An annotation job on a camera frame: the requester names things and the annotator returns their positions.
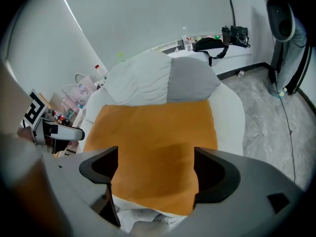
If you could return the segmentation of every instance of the black cable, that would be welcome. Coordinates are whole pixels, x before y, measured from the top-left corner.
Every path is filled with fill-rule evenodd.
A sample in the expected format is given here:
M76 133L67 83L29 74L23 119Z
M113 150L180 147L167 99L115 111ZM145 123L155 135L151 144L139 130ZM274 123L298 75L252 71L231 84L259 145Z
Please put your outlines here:
M296 173L295 173L295 161L294 161L293 143L292 143L292 131L290 129L290 125L289 125L289 122L288 122L287 114L286 114L286 111L285 111L282 99L281 99L281 97L280 97L280 95L278 93L278 90L277 90L277 72L276 71L275 71L275 74L276 74L276 92L277 92L277 95L278 95L278 97L279 97L279 99L281 101L281 104L282 104L282 107L283 107L283 110L284 110L284 113L285 113L285 116L286 116L287 127L288 127L288 130L289 130L289 133L290 133L291 149L292 149L292 160L293 160L293 170L294 170L294 183L295 183Z
M273 34L272 33L271 33L271 35L272 35L272 41L273 41L273 48L275 48L276 47L275 40L273 39Z
M275 46L276 44L275 44L275 41L274 41L274 39L273 39L273 35L272 35L272 41L273 41L273 44L274 44L274 46ZM304 46L300 46L300 45L296 44L294 40L293 40L293 42L294 42L294 44L295 44L296 46L298 46L298 47L300 47L300 48L303 48L303 47L306 46L306 44L305 44Z
M231 9L232 9L232 15L233 15L233 26L236 27L236 18L235 18L235 11L234 11L234 6L233 6L233 2L232 0L229 0L230 4L231 4Z

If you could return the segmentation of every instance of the black baseboard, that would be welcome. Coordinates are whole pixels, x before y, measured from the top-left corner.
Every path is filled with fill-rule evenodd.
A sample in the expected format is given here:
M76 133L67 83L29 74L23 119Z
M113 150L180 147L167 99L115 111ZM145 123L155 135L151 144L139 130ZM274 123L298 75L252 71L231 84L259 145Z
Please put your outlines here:
M246 71L249 71L249 70L252 70L252 69L257 69L257 68L260 68L260 67L265 67L267 69L270 69L271 66L269 64L265 63L265 62L261 62L261 63L253 64L253 65L250 65L250 66L242 67L242 68L239 68L239 69L231 70L231 71L228 71L226 73L222 73L220 75L217 75L217 77L218 77L219 80L224 80L226 78L238 75L238 73L241 70L246 72Z
M308 96L300 88L297 89L297 92L302 96L302 98L305 100L305 102L308 104L308 106L311 108L312 112L316 116L316 107L308 98Z

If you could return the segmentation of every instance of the white wall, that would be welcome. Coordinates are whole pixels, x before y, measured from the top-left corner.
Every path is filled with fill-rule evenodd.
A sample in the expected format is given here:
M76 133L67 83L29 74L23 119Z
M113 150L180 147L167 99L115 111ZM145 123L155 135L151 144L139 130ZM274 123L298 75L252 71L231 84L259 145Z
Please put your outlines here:
M32 88L49 101L62 97L61 86L74 75L98 76L104 68L63 0L29 0L18 17L8 61L21 87Z
M107 66L189 35L221 34L233 22L229 0L67 0Z
M248 27L251 47L244 55L214 62L221 74L255 63L271 63L274 45L265 0L232 0L236 23ZM68 0L83 32L103 63L111 68L122 52L130 58L189 34L220 33L232 25L229 0Z
M221 72L249 66L256 63L271 63L274 44L269 26L265 0L232 0L236 25L247 27L249 31L248 53L239 57L232 57L222 64Z
M0 132L16 134L31 102L0 61Z
M19 12L21 9L22 8L19 8L17 13L11 19L11 22L7 26L6 31L4 32L2 39L0 41L0 60L1 60L1 63L4 66L4 68L8 70L8 72L10 73L10 75L12 76L12 78L15 81L17 81L17 79L16 79L16 77L12 71L11 65L8 61L8 50L9 50L10 36L11 36L13 27L16 23L17 17L19 15Z
M300 89L316 107L316 47L313 47L310 64L300 85Z

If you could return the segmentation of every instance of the small white object on floor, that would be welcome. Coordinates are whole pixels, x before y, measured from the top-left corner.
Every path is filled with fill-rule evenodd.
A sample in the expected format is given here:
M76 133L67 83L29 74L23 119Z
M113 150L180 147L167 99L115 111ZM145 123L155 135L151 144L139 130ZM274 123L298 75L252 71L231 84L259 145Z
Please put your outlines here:
M245 74L245 71L241 70L241 71L238 73L238 77L239 77L239 78L242 78L244 74Z

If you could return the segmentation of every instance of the pink bag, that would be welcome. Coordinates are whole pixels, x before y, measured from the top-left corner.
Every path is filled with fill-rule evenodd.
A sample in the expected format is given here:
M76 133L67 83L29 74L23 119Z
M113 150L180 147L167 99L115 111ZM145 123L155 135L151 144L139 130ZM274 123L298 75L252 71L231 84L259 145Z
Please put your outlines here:
M76 105L80 104L81 106L86 105L89 97L97 90L90 77L84 77L76 85L73 85L73 89L68 94L63 90L63 87L62 91L66 96L73 100Z

